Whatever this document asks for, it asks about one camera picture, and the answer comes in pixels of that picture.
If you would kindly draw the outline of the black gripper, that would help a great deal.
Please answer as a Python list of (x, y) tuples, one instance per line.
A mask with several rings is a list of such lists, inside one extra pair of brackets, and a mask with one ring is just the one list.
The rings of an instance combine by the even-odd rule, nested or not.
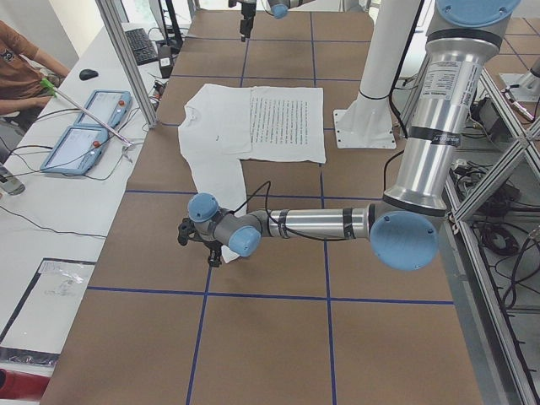
[(217, 240), (212, 240), (205, 241), (204, 245), (210, 250), (208, 255), (208, 264), (210, 266), (220, 267), (222, 264), (220, 253), (222, 252), (223, 244)]
[(256, 0), (241, 0), (241, 14), (243, 19), (240, 22), (240, 40), (245, 41), (251, 35), (252, 20), (256, 16)]

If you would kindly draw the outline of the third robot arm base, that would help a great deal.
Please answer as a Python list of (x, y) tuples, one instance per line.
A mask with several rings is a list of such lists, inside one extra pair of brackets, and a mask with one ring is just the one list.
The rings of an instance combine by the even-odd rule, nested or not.
[(501, 73), (505, 87), (503, 93), (509, 101), (536, 102), (539, 97), (539, 60), (527, 73)]

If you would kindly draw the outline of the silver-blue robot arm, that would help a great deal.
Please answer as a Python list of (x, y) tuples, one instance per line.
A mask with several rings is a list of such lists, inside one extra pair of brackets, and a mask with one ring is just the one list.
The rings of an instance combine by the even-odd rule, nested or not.
[(200, 241), (209, 263), (221, 251), (241, 257), (264, 237), (342, 241), (365, 238), (387, 266), (413, 271), (429, 264), (438, 247), (446, 213), (442, 191), (454, 152), (461, 142), (474, 91), (484, 64), (500, 50), (515, 1), (439, 1), (428, 30), (427, 70), (395, 184), (383, 200), (366, 208), (245, 213), (223, 208), (211, 194), (188, 203), (178, 241)]
[[(253, 29), (255, 17), (257, 14), (257, 1), (245, 0), (245, 1), (228, 1), (228, 7), (233, 8), (237, 3), (241, 4), (242, 20), (240, 21), (240, 40), (246, 42), (251, 38), (251, 31)], [(275, 19), (284, 18), (290, 9), (298, 8), (309, 1), (303, 0), (270, 0), (267, 2), (270, 8), (270, 14)]]

